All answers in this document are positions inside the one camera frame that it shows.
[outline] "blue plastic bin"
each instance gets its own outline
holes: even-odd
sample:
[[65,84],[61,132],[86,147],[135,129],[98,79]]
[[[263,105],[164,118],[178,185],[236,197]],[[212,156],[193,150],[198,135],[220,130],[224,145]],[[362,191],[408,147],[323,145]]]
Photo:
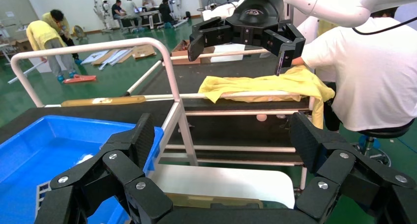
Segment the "blue plastic bin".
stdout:
[[[135,124],[64,116],[45,116],[0,145],[0,223],[32,224],[37,186],[76,165],[86,154],[95,155],[114,133]],[[154,170],[164,132],[155,139],[144,172]],[[127,213],[115,198],[104,201],[89,224],[123,224]]]

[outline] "yellow cloth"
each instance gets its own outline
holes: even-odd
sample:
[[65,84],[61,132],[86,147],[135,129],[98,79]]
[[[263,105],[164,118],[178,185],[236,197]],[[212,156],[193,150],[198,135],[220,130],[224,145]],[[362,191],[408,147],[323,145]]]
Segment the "yellow cloth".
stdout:
[[319,28],[317,29],[317,36],[321,36],[326,31],[329,31],[335,27],[338,27],[338,25],[320,19]]
[[[323,128],[323,108],[325,101],[334,97],[334,91],[327,87],[316,75],[305,66],[296,66],[279,76],[266,76],[259,78],[219,78],[207,76],[200,86],[198,93],[216,103],[223,93],[243,91],[282,90],[303,96],[314,97],[313,124]],[[300,101],[300,96],[262,96],[239,97],[236,101],[268,102],[268,101]]]
[[44,21],[31,22],[26,29],[26,35],[34,51],[44,50],[45,42],[55,38],[60,40],[63,47],[66,46],[57,31]]
[[49,24],[49,26],[51,26],[53,29],[55,29],[55,31],[57,31],[58,33],[61,30],[67,31],[68,33],[70,33],[70,31],[71,31],[70,26],[68,24],[68,21],[66,20],[65,17],[61,22],[57,23],[57,22],[55,22],[54,18],[52,18],[51,13],[48,12],[48,13],[42,15],[42,21]]

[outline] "fan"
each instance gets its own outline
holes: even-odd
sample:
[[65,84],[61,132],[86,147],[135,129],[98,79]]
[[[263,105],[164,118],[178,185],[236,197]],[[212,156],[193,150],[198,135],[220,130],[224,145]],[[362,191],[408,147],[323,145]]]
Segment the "fan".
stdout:
[[86,37],[84,30],[78,25],[74,26],[73,33],[77,37],[77,40],[82,40],[84,37]]

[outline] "computer monitor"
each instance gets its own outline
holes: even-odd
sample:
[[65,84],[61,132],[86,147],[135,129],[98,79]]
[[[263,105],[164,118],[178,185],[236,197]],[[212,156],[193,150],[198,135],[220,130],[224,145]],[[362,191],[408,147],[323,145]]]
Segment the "computer monitor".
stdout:
[[138,7],[137,9],[135,9],[135,13],[141,13],[143,11],[142,7]]

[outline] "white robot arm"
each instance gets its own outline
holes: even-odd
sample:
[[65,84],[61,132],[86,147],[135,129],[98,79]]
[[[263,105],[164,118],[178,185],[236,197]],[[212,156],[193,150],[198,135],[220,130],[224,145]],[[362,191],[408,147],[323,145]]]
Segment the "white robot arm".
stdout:
[[371,13],[416,0],[284,0],[302,13],[353,28],[368,20]]

